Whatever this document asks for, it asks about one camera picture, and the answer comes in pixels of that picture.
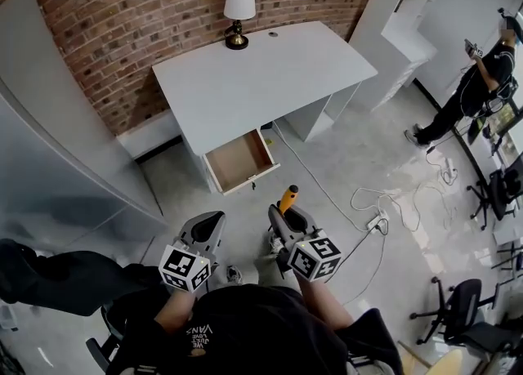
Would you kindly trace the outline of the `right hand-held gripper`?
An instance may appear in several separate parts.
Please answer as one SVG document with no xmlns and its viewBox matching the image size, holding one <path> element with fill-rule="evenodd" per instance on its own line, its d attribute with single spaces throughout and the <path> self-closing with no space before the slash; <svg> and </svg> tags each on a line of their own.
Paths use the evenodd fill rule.
<svg viewBox="0 0 523 375">
<path fill-rule="evenodd" d="M 284 245 L 276 257 L 282 272 L 293 270 L 309 282 L 334 274 L 342 252 L 310 214 L 293 205 L 287 221 L 279 208 L 271 204 L 268 217 L 272 230 Z"/>
</svg>

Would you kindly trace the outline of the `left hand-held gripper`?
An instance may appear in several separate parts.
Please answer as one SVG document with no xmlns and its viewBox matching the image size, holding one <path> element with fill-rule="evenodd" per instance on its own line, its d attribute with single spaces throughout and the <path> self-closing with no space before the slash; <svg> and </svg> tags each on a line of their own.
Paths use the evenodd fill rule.
<svg viewBox="0 0 523 375">
<path fill-rule="evenodd" d="M 163 282 L 189 293 L 204 286 L 218 267 L 217 250 L 226 224 L 226 214 L 215 211 L 203 221 L 203 241 L 200 241 L 200 222 L 201 217 L 189 219 L 182 226 L 179 237 L 164 249 L 159 263 Z"/>
</svg>

